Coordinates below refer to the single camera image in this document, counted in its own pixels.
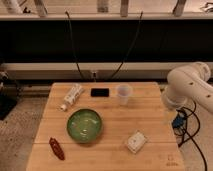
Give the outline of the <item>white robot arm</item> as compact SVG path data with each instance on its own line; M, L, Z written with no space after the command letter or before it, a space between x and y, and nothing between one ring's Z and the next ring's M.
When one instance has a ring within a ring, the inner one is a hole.
M213 114L213 86L207 83L211 70L204 62L194 62L177 67L167 75L168 85L161 98L169 109L183 107L192 99Z

